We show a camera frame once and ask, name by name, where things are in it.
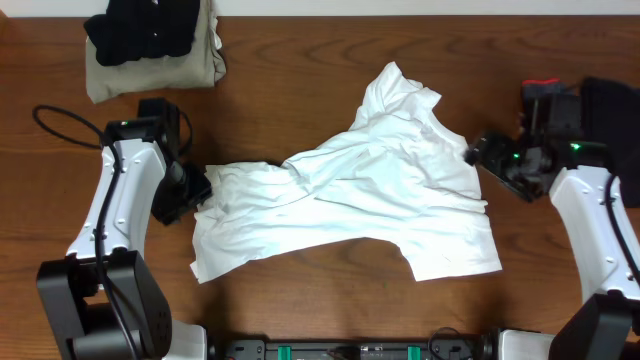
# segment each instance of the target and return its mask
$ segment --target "white t-shirt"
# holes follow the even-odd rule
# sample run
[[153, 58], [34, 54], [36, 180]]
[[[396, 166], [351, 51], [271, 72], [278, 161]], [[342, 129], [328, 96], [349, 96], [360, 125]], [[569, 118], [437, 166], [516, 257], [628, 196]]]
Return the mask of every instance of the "white t-shirt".
[[432, 110], [436, 92], [395, 63], [367, 88], [351, 128], [281, 167], [208, 166], [196, 216], [200, 283], [249, 260], [331, 242], [396, 244], [416, 280], [501, 270], [467, 143]]

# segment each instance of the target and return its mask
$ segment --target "green strip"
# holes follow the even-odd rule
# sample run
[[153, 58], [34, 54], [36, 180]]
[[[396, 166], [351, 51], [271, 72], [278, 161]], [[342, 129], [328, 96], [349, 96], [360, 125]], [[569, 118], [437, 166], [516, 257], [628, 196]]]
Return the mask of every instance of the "green strip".
[[291, 346], [278, 347], [278, 360], [291, 360]]
[[420, 347], [409, 346], [409, 360], [421, 360], [420, 359]]

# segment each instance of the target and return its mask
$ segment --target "red trim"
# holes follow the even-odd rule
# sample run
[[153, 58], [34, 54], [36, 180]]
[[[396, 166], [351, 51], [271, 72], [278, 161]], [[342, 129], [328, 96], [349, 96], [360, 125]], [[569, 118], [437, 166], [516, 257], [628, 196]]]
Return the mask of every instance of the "red trim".
[[557, 82], [560, 82], [560, 79], [558, 78], [551, 78], [548, 80], [525, 80], [522, 82], [522, 86], [524, 85], [549, 85], [549, 84], [555, 84]]

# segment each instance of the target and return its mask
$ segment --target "dark fabric pile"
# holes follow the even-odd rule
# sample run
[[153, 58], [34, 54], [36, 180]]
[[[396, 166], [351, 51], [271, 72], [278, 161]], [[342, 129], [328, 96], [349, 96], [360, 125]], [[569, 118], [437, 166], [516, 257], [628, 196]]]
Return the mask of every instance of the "dark fabric pile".
[[590, 141], [607, 145], [620, 177], [622, 201], [640, 206], [640, 91], [625, 84], [588, 78], [580, 90], [582, 117]]
[[191, 51], [200, 0], [110, 0], [84, 28], [102, 66]]

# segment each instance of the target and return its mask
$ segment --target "wooden table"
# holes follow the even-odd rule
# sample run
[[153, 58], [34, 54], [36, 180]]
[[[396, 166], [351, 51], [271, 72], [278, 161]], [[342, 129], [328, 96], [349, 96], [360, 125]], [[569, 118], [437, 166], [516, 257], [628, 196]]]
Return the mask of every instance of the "wooden table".
[[[517, 131], [524, 79], [587, 74], [640, 84], [633, 17], [222, 18], [227, 76], [215, 89], [166, 90], [93, 105], [85, 93], [82, 19], [9, 19], [0, 29], [0, 358], [56, 358], [36, 292], [42, 261], [75, 239], [100, 156], [31, 120], [38, 103], [99, 127], [166, 96], [194, 122], [199, 165], [281, 162], [346, 130], [365, 87], [396, 61], [443, 95], [440, 121], [469, 141], [485, 128]], [[95, 136], [50, 118], [65, 133]], [[217, 339], [421, 338], [436, 328], [509, 326], [557, 332], [580, 307], [578, 273], [548, 199], [525, 204], [480, 172], [504, 271], [416, 283], [392, 244], [351, 240], [249, 263], [198, 285], [192, 216], [151, 220], [146, 261], [174, 317]], [[629, 212], [636, 228], [640, 212]]]

